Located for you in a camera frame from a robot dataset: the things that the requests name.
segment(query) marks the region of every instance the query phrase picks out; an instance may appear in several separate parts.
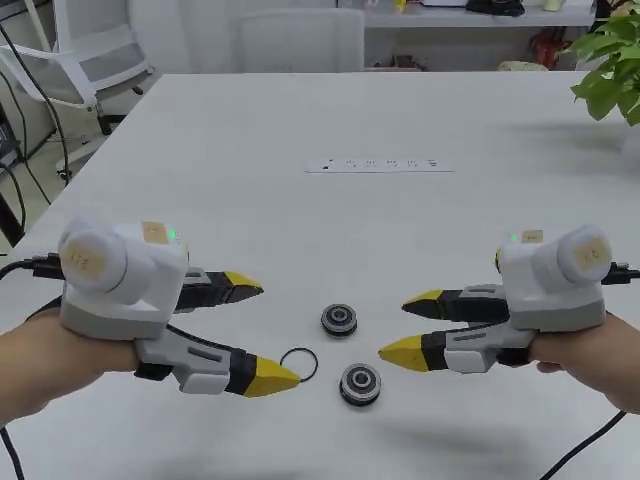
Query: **white chair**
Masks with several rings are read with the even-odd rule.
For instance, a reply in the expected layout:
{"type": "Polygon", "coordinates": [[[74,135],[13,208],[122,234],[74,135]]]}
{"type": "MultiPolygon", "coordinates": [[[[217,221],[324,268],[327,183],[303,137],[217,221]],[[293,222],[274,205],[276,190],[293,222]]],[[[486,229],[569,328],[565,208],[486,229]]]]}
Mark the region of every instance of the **white chair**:
{"type": "Polygon", "coordinates": [[[244,73],[364,70],[364,13],[346,8],[263,10],[240,17],[237,55],[244,73]]]}
{"type": "MultiPolygon", "coordinates": [[[[100,101],[138,87],[152,69],[129,26],[128,0],[54,0],[57,42],[53,52],[16,46],[49,100],[95,111],[104,136],[123,115],[105,115],[100,101]]],[[[44,101],[8,46],[0,58],[32,98],[44,101]]],[[[69,163],[87,158],[105,137],[73,152],[69,163]]],[[[63,162],[58,174],[64,176],[63,162]]]]}

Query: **power strip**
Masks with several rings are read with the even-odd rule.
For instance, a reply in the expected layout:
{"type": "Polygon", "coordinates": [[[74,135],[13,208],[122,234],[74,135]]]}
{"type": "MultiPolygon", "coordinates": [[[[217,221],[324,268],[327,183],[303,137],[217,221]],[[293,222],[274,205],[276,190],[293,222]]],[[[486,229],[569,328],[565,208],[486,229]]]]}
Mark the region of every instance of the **power strip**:
{"type": "Polygon", "coordinates": [[[391,160],[391,159],[346,159],[310,160],[307,173],[400,173],[400,172],[455,172],[441,160],[391,160]]]}

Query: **white shelf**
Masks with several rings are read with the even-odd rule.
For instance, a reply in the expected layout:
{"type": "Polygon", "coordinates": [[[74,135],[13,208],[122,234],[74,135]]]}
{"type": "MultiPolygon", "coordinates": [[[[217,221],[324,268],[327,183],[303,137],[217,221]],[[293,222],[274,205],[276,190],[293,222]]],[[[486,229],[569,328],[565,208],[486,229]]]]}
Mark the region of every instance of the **white shelf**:
{"type": "Polygon", "coordinates": [[[520,17],[494,17],[464,8],[410,5],[404,14],[366,12],[368,28],[465,28],[465,27],[590,27],[595,12],[587,6],[564,6],[559,12],[525,6],[520,17]]]}

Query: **metal bearing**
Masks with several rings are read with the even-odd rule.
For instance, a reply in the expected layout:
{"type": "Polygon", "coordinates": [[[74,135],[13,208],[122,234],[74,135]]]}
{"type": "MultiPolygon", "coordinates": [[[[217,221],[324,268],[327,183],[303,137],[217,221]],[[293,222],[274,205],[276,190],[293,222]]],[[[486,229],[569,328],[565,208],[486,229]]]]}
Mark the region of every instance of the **metal bearing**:
{"type": "Polygon", "coordinates": [[[322,328],[332,337],[347,337],[358,328],[356,312],[349,305],[329,305],[322,312],[322,328]]]}
{"type": "Polygon", "coordinates": [[[381,389],[380,374],[364,363],[351,365],[340,379],[340,395],[354,407],[371,405],[380,396],[381,389]]]}

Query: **human hand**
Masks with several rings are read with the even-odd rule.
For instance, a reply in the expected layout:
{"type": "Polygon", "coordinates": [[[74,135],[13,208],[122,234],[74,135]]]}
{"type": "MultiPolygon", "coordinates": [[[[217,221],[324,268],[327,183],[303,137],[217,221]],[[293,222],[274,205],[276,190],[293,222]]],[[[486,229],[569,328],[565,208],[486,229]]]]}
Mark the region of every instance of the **human hand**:
{"type": "Polygon", "coordinates": [[[58,310],[42,312],[0,337],[0,424],[137,365],[133,343],[81,337],[60,324],[58,310]]]}
{"type": "Polygon", "coordinates": [[[564,370],[620,410],[640,413],[640,331],[615,315],[589,330],[537,335],[531,359],[543,373],[564,370]]]}

